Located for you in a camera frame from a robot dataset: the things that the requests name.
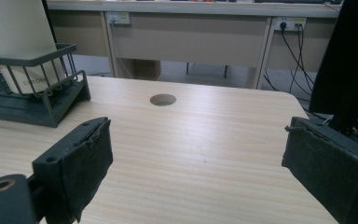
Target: light wood grain tabletop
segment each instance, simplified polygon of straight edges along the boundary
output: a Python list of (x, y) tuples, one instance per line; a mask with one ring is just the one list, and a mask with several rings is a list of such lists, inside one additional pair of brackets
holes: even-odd
[(336, 223), (281, 167), (284, 127), (306, 117), (295, 97), (109, 77), (89, 88), (58, 128), (0, 120), (0, 176), (31, 175), (77, 125), (108, 117), (115, 160), (81, 223)]

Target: gray metal rack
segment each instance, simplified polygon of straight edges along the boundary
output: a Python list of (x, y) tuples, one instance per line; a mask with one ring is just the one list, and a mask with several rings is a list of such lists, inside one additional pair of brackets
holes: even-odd
[[(15, 93), (8, 87), (3, 75), (0, 72), (0, 119), (30, 123), (41, 126), (57, 127), (63, 116), (74, 101), (89, 101), (90, 90), (84, 71), (76, 71), (72, 52), (76, 45), (56, 44), (57, 51), (32, 60), (17, 60), (0, 58), (0, 66), (4, 66), (10, 72), (11, 77), (19, 93)], [(60, 59), (64, 76), (57, 73), (57, 65), (54, 60)], [(43, 64), (51, 63), (57, 82), (48, 84), (44, 91), (34, 91), (30, 81), (31, 94), (24, 94), (11, 72), (11, 66), (20, 66), (24, 75), (31, 80), (27, 69), (40, 66), (43, 76), (48, 79)]]

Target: power socket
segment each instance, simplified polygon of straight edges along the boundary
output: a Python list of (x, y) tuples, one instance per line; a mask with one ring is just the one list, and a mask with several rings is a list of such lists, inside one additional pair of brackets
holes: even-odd
[(281, 23), (286, 22), (286, 28), (284, 31), (298, 31), (298, 25), (302, 25), (302, 28), (305, 28), (305, 22), (307, 18), (299, 17), (278, 17), (277, 22), (275, 23), (275, 30), (280, 31)]
[(107, 19), (111, 24), (130, 25), (130, 13), (129, 12), (108, 12)]

